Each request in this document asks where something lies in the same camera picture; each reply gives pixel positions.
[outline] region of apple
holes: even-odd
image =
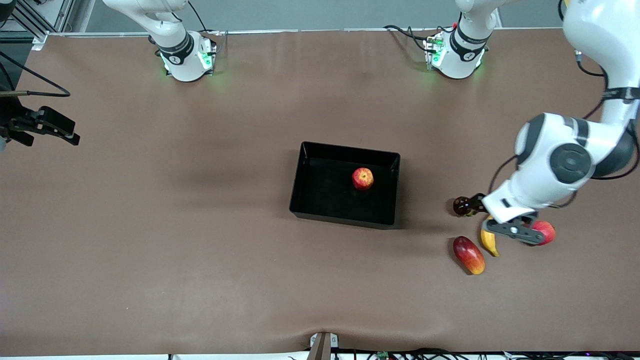
[[[479,275],[484,271],[484,256],[469,238],[459,236],[453,241],[453,252],[471,274]]]
[[[368,168],[357,168],[351,175],[351,180],[356,189],[368,190],[373,185],[373,174]]]
[[[556,238],[555,227],[553,227],[553,225],[551,225],[546,221],[536,221],[535,223],[533,223],[533,226],[531,227],[531,229],[537,230],[541,232],[542,235],[544,235],[544,239],[542,240],[541,243],[538,244],[538,246],[546,245],[554,241],[554,239]]]

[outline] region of yellow banana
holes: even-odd
[[[493,217],[489,215],[487,220],[491,220]],[[482,245],[484,248],[491,253],[491,255],[498,257],[500,253],[498,249],[495,248],[495,234],[490,233],[484,229],[480,229],[480,240],[482,241]]]

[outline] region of wire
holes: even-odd
[[[211,29],[207,29],[207,27],[204,26],[204,22],[202,22],[202,18],[200,17],[200,14],[198,13],[198,10],[196,10],[196,8],[193,6],[193,4],[191,4],[191,1],[187,1],[187,3],[189,4],[189,6],[193,10],[193,12],[196,14],[196,17],[198,17],[198,21],[200,21],[200,25],[202,25],[202,31],[212,31]]]
[[[419,48],[420,48],[420,50],[422,50],[422,51],[424,51],[424,52],[426,52],[426,53],[432,53],[432,54],[433,54],[433,53],[435,53],[435,51],[430,50],[430,49],[427,49],[427,48],[425,48],[424,46],[420,45],[420,43],[418,42],[418,39],[415,37],[415,34],[413,33],[413,30],[411,29],[411,26],[409,26],[409,27],[407,28],[407,30],[409,30],[409,33],[411,34],[411,38],[413,39],[413,42],[415,42],[415,45],[416,45],[417,47],[419,47]]]
[[[173,17],[175,17],[175,19],[178,20],[179,22],[182,22],[182,19],[180,19],[178,15],[175,14],[175,12],[171,12],[171,15],[173,15]]]
[[[578,191],[576,190],[571,194],[571,197],[564,204],[560,204],[560,205],[551,204],[549,205],[549,207],[552,209],[566,208],[567,206],[571,205],[571,203],[575,200],[575,197],[577,195],[578,195]]]
[[[52,92],[39,92],[39,91],[27,91],[27,95],[36,95],[36,96],[51,96],[51,97],[69,97],[71,96],[71,93],[69,91],[67,91],[67,89],[63,88],[62,86],[54,83],[53,81],[45,78],[44,76],[38,74],[37,72],[29,69],[28,67],[20,64],[19,62],[15,61],[14,59],[10,58],[7,54],[3,53],[2,51],[0,51],[0,56],[2,56],[3,58],[9,60],[12,64],[14,64],[15,66],[19,67],[22,70],[25,70],[26,72],[30,73],[31,75],[35,76],[36,78],[46,82],[47,84],[53,86],[54,88],[57,88],[58,90],[60,90],[62,92],[61,93],[52,93]]]
[[[401,28],[395,26],[395,25],[387,25],[383,27],[384,29],[394,29],[394,30],[398,30],[400,31],[400,33],[406,37],[410,37],[410,38],[415,38],[418,40],[427,40],[426,37],[418,37],[418,36],[411,36],[411,34],[409,34],[408,32],[406,32],[405,30],[402,30]]]
[[[451,34],[452,32],[454,32],[454,31],[455,31],[455,29],[447,30],[447,29],[445,29],[445,28],[443,28],[443,27],[441,27],[441,26],[437,26],[437,27],[436,27],[436,30],[442,30],[442,31],[444,31],[444,32],[446,32],[446,33],[449,33],[449,34]]]
[[[603,91],[607,91],[607,88],[609,87],[609,77],[607,76],[607,73],[604,71],[604,69],[602,69],[602,74],[604,74],[604,90]],[[583,119],[590,118],[596,111],[598,111],[602,107],[602,105],[604,105],[604,100],[600,99],[600,101],[598,101],[598,104],[593,109],[591,109],[591,111],[589,111],[587,115],[583,117]]]
[[[604,73],[598,74],[596,72],[591,72],[582,66],[582,61],[576,61],[576,62],[578,63],[578,68],[580,68],[580,70],[582,70],[583,73],[591,76],[598,76],[598,77],[604,78]]]
[[[6,78],[6,82],[9,84],[9,88],[11,90],[15,90],[15,86],[13,85],[13,81],[11,81],[11,76],[9,76],[9,73],[6,70],[6,67],[4,67],[4,64],[0,63],[0,70],[2,70],[4,77]]]
[[[558,0],[558,16],[560,16],[560,20],[564,21],[564,14],[562,13],[562,2],[564,0]]]
[[[503,162],[502,165],[500,165],[500,167],[498,168],[498,170],[495,171],[495,173],[493,174],[493,177],[491,178],[491,182],[489,183],[489,192],[491,193],[493,191],[493,186],[495,184],[495,180],[498,178],[498,175],[500,174],[500,172],[502,171],[502,169],[509,165],[510,162],[512,162],[513,160],[516,160],[518,156],[514,155],[512,157],[510,157],[507,161]]]

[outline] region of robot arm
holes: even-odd
[[[167,71],[179,81],[194,81],[213,71],[215,48],[196,31],[186,31],[173,13],[187,0],[103,0],[137,22],[158,46]]]
[[[427,62],[442,74],[462,79],[480,66],[484,47],[497,24],[495,10],[518,0],[456,0],[460,19],[455,28],[435,36],[426,44],[435,54],[427,53]]]
[[[460,208],[487,211],[494,220],[487,220],[485,229],[531,243],[538,241],[522,234],[527,226],[521,223],[535,220],[538,209],[569,196],[588,179],[622,169],[637,142],[632,123],[640,99],[637,0],[573,1],[563,29],[569,43],[607,74],[601,121],[549,113],[534,117],[516,138],[517,171],[494,192],[478,194]]]

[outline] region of black tray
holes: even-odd
[[[356,190],[351,175],[371,169],[373,186]],[[396,222],[400,154],[303,142],[289,210],[299,218],[390,229]]]

